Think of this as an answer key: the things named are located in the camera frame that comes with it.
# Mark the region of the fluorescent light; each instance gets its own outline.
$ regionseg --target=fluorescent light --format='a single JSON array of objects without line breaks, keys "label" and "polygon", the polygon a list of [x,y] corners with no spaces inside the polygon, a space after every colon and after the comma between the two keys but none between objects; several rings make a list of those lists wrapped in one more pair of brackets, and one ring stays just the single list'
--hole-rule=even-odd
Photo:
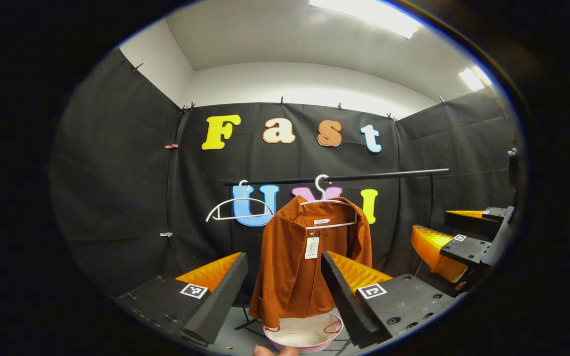
[{"label": "fluorescent light", "polygon": [[309,0],[311,6],[350,14],[366,22],[374,23],[409,39],[421,24],[410,16],[378,0]]},{"label": "fluorescent light", "polygon": [[485,72],[477,66],[466,68],[463,72],[459,73],[459,77],[468,84],[472,91],[482,89],[491,84],[491,80]]}]

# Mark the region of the gray floor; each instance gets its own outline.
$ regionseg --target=gray floor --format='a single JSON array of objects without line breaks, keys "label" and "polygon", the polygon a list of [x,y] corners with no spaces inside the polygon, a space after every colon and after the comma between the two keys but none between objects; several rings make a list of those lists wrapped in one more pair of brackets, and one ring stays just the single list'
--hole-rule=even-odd
[{"label": "gray floor", "polygon": [[[337,309],[334,309],[332,313],[340,315]],[[260,322],[254,322],[253,324],[249,325],[247,327],[249,330],[235,330],[235,327],[238,327],[245,323],[246,317],[243,313],[243,309],[231,308],[230,312],[228,313],[228,317],[226,317],[226,321],[224,321],[224,326],[222,326],[221,330],[219,331],[219,336],[217,336],[217,339],[213,345],[208,345],[208,349],[222,355],[251,356],[252,348],[254,345],[260,345],[272,350],[274,354],[278,354],[278,350],[274,348],[274,345],[272,345],[270,340],[268,340],[265,337],[265,334],[263,334]],[[342,349],[344,344],[346,344],[348,339],[349,334],[346,332],[346,328],[343,327],[339,335],[325,350],[315,352],[313,355],[335,356],[339,350]],[[340,356],[352,355],[363,350],[365,349],[359,349],[358,347],[353,346],[353,344],[349,343],[346,349],[342,351]]]}]

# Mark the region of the clothing tag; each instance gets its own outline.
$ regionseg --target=clothing tag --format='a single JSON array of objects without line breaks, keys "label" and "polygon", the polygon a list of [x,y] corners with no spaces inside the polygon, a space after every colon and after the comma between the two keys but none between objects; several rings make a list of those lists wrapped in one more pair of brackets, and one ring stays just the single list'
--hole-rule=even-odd
[{"label": "clothing tag", "polygon": [[307,238],[307,250],[305,250],[305,259],[317,259],[318,258],[318,240],[319,237],[308,237]]}]

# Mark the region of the white plastic hanger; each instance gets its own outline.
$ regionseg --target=white plastic hanger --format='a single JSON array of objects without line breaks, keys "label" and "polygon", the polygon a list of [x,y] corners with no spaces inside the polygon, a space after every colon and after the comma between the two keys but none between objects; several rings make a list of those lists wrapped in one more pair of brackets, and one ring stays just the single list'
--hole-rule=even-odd
[{"label": "white plastic hanger", "polygon": [[[242,180],[242,181],[240,181],[240,182],[239,182],[239,187],[240,187],[243,183],[247,183],[247,180]],[[217,216],[212,217],[212,218],[215,219],[215,220],[231,220],[231,219],[241,219],[241,218],[244,218],[244,217],[266,216],[267,214],[269,214],[269,213],[267,212],[268,209],[270,210],[270,213],[271,213],[272,215],[274,215],[274,211],[272,211],[272,208],[271,208],[269,205],[267,205],[267,203],[265,203],[265,201],[258,200],[258,199],[253,199],[253,198],[246,198],[245,194],[247,193],[247,191],[249,191],[249,185],[247,186],[247,189],[243,191],[243,198],[230,199],[230,200],[222,201],[221,203],[219,203],[216,207],[214,207],[212,210],[210,210],[210,214],[208,214],[208,217],[206,217],[206,222],[208,222],[208,219],[210,219],[210,216],[215,212],[215,210],[217,210]],[[264,211],[263,214],[258,214],[258,215],[255,215],[255,216],[220,217],[221,215],[220,215],[219,208],[220,208],[222,205],[224,205],[224,204],[226,204],[226,203],[229,203],[229,202],[231,202],[231,201],[235,201],[235,200],[253,200],[253,201],[258,201],[259,203],[262,203],[263,205],[265,205],[265,208],[266,208],[266,209],[263,210],[263,211]]]},{"label": "white plastic hanger", "polygon": [[[348,205],[349,207],[351,207],[351,205],[349,203],[344,203],[344,201],[326,199],[325,198],[325,191],[319,185],[319,181],[321,180],[321,178],[329,178],[329,176],[327,176],[326,174],[321,174],[318,177],[316,177],[316,189],[321,191],[321,193],[322,193],[321,198],[319,200],[305,201],[305,203],[300,203],[300,205],[307,205],[307,204],[313,204],[313,203],[334,203],[334,204]],[[346,222],[346,223],[336,223],[335,225],[310,226],[310,227],[306,227],[305,229],[306,230],[319,230],[321,228],[354,225],[355,223],[357,223],[357,220],[358,220],[358,213],[355,211],[355,209],[353,209],[353,222],[351,222],[351,223]]]}]

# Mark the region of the hand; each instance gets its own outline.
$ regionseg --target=hand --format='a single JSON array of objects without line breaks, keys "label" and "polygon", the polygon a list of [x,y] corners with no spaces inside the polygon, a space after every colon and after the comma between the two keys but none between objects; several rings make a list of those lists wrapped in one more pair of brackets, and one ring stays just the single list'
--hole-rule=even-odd
[{"label": "hand", "polygon": [[[295,347],[285,347],[277,356],[298,356],[298,349]],[[252,349],[252,356],[274,356],[274,354],[267,348],[254,345]]]}]

